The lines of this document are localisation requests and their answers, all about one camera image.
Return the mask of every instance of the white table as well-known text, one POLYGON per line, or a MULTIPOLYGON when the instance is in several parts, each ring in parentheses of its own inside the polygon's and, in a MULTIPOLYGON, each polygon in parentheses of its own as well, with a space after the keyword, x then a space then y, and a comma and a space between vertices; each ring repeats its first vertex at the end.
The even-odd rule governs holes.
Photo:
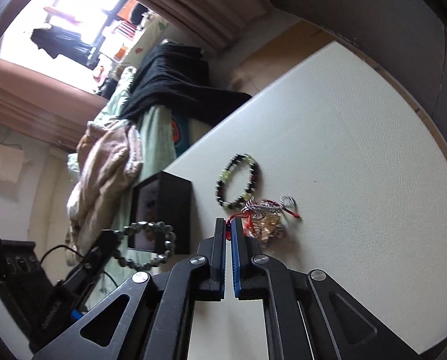
MULTIPOLYGON (((290 194, 303 218, 268 254, 323 269, 417 352, 446 337, 447 163, 379 74, 331 43, 178 158, 167 170, 193 183, 194 247, 229 216, 215 181, 242 152, 260 165, 257 197, 290 194)), ((225 300, 197 305, 189 359, 267 358, 261 302, 234 298, 229 251, 225 300)))

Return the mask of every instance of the triangular cutout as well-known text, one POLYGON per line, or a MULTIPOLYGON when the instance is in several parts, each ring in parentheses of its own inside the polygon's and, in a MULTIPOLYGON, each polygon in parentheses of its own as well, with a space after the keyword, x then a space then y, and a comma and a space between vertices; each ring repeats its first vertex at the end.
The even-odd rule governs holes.
POLYGON ((355 310, 338 293, 330 293, 330 302, 342 327, 347 342, 351 345, 362 342, 377 334, 377 329, 355 310))
POLYGON ((128 295, 120 295, 80 330, 80 335, 101 347, 110 344, 129 301, 128 295))

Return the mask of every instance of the beige jacket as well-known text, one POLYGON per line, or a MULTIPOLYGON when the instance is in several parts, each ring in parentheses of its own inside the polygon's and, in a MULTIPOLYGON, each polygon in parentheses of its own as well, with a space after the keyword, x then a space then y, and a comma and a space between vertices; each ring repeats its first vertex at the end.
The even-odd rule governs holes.
MULTIPOLYGON (((85 255, 102 229, 112 225, 122 192, 140 174, 140 135, 128 120, 117 120, 104 127, 88 122, 77 154, 80 178, 67 203, 71 228, 66 244, 85 255)), ((71 266, 80 259, 67 250, 66 260, 71 266)))

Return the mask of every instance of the black and green beaded bracelet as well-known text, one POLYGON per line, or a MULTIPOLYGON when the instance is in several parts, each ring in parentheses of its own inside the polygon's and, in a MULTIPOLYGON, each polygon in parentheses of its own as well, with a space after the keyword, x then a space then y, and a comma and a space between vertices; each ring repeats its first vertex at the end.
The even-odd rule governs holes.
POLYGON ((257 174, 258 174, 258 165, 255 160, 248 154, 236 154, 230 160, 229 164, 225 169, 222 170, 222 174, 220 174, 219 179, 217 180, 216 192, 217 202, 222 207, 228 208, 230 210, 234 210, 243 206, 246 202, 250 200, 255 190, 255 186, 257 184, 257 174), (224 184, 228 180, 230 174, 234 171, 234 169, 245 160, 250 165, 250 177, 248 179, 247 187, 245 191, 236 198, 233 202, 229 203, 224 200, 224 184))

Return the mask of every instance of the paper on wall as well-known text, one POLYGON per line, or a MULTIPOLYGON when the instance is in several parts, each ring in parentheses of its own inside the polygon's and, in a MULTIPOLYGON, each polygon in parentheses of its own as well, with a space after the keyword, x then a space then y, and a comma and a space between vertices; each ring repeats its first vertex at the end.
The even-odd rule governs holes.
POLYGON ((24 162, 23 150, 0 144, 0 180, 16 183, 24 162))

